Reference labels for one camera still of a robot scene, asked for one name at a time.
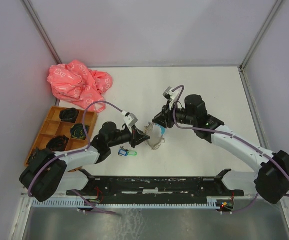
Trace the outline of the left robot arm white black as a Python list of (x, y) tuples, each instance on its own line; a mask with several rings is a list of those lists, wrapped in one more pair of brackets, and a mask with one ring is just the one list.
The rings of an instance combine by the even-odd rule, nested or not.
[(149, 139), (150, 136), (134, 125), (123, 125), (118, 130), (114, 122), (105, 122), (90, 145), (65, 152), (41, 150), (20, 175), (19, 181), (28, 190), (28, 196), (39, 202), (63, 191), (79, 190), (90, 195), (95, 190), (95, 182), (75, 169), (103, 162), (111, 154), (112, 147), (129, 143), (135, 148)]

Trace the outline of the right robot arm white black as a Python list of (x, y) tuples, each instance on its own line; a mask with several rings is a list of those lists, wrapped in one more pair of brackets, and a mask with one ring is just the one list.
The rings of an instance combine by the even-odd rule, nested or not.
[(178, 94), (165, 93), (167, 100), (153, 123), (165, 129), (176, 126), (192, 130), (197, 137), (218, 146), (247, 164), (251, 172), (229, 170), (214, 182), (214, 191), (225, 196), (230, 191), (257, 193), (271, 204), (289, 197), (289, 154), (283, 150), (273, 152), (255, 146), (235, 134), (225, 123), (208, 114), (202, 97), (196, 94), (185, 98), (184, 107), (178, 108)]

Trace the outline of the light blue key tag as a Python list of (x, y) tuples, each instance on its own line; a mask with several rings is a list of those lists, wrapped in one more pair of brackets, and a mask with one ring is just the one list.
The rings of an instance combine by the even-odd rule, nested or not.
[(163, 126), (159, 125), (159, 128), (161, 130), (161, 135), (163, 136), (166, 133), (166, 128), (164, 128)]

